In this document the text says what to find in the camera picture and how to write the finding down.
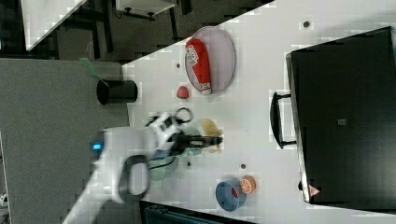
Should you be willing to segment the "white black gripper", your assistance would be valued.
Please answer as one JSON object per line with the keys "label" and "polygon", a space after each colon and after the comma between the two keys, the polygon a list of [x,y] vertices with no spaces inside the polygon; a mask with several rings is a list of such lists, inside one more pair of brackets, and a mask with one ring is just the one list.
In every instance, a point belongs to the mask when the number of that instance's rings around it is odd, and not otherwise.
{"label": "white black gripper", "polygon": [[[156,155],[170,156],[177,146],[177,139],[182,134],[180,123],[174,115],[164,112],[149,119],[148,126],[156,134]],[[218,136],[185,135],[185,146],[215,146],[222,143]]]}

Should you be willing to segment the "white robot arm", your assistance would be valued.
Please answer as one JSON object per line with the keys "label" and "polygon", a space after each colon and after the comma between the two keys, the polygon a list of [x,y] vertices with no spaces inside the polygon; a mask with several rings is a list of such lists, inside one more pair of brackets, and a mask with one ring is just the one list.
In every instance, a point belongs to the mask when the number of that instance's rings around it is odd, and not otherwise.
{"label": "white robot arm", "polygon": [[115,127],[101,131],[96,142],[102,152],[92,175],[62,224],[93,224],[108,201],[140,201],[147,193],[132,193],[132,172],[137,164],[175,158],[188,148],[219,147],[222,130],[211,119],[204,119],[202,134],[188,134],[180,117],[164,112],[151,117],[141,127]]}

